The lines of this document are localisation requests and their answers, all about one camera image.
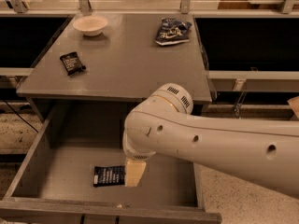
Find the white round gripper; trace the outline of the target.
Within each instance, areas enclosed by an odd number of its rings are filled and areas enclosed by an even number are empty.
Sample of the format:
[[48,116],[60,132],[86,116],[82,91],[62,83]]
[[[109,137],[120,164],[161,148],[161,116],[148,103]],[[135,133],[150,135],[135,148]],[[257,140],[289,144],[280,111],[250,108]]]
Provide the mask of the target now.
[[125,186],[129,188],[137,187],[146,169],[146,161],[156,154],[155,151],[138,147],[136,143],[123,133],[122,147],[127,159],[125,163]]

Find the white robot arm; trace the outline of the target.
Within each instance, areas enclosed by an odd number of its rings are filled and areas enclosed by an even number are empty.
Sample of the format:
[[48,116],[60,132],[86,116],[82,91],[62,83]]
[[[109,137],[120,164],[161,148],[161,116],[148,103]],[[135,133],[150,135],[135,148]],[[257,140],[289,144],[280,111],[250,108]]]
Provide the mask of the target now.
[[146,160],[164,154],[298,197],[298,122],[207,118],[192,109],[183,87],[164,84],[126,117],[126,156]]

